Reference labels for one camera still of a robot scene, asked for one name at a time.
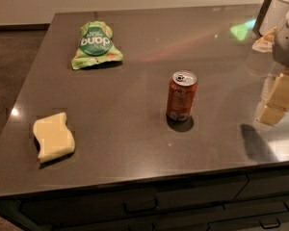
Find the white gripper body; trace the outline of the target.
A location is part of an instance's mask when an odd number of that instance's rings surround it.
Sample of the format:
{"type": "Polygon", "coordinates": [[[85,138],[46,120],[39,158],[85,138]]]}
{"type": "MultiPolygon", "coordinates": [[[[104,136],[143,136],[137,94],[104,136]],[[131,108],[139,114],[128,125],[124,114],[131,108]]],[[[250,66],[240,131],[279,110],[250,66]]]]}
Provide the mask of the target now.
{"type": "Polygon", "coordinates": [[[276,62],[289,66],[289,11],[277,23],[273,55],[276,62]]]}

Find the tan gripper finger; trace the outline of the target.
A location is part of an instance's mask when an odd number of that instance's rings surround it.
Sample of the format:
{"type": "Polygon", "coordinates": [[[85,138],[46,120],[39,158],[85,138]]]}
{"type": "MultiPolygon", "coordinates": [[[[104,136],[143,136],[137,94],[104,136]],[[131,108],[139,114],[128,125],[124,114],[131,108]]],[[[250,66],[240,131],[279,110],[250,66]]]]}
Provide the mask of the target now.
{"type": "Polygon", "coordinates": [[[269,74],[257,107],[257,121],[269,126],[278,124],[289,112],[289,68],[269,74]]]}

